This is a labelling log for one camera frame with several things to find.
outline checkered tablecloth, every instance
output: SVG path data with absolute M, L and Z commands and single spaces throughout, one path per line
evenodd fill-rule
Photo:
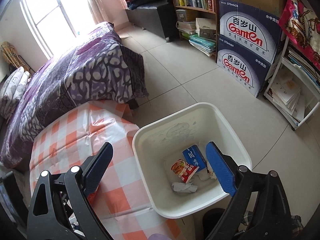
M 130 116 L 126 104 L 90 101 L 46 127 L 33 145 L 31 192 L 41 171 L 66 172 L 107 141 L 113 146 L 113 159 L 92 204 L 107 231 L 115 240 L 145 240 L 155 233 L 183 240 L 177 221 L 161 217 L 151 206 L 132 151 L 139 128 L 127 121 Z

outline pink pillow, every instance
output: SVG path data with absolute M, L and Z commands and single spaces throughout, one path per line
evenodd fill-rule
M 288 0 L 279 25 L 296 48 L 320 70 L 320 21 L 301 0 Z

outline white trash bin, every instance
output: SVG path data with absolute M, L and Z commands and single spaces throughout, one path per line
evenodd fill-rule
M 218 108 L 209 103 L 187 107 L 135 134 L 132 144 L 138 168 L 153 208 L 161 216 L 181 218 L 228 195 L 218 180 L 201 181 L 196 174 L 192 177 L 192 182 L 198 186 L 195 193 L 181 194 L 171 189 L 173 182 L 182 182 L 171 171 L 178 159 L 185 160 L 182 151 L 196 144 L 205 157 L 205 146 L 210 141 L 238 165 L 252 169 L 251 158 L 240 139 Z

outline dark bench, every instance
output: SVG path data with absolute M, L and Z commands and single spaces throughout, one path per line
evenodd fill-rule
M 174 5 L 165 0 L 140 5 L 126 12 L 129 22 L 165 38 L 167 42 L 179 35 Z

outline tiled floor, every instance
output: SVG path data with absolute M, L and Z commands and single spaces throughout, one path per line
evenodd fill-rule
M 320 199 L 320 111 L 296 132 L 267 100 L 255 98 L 216 63 L 186 41 L 165 43 L 147 30 L 130 26 L 119 31 L 125 46 L 141 53 L 149 97 L 139 99 L 134 122 L 142 127 L 196 102 L 217 106 L 235 130 L 253 171 L 276 170 L 292 214 L 306 224 Z M 223 200 L 215 206 L 225 206 Z M 196 213 L 197 235 L 201 217 Z

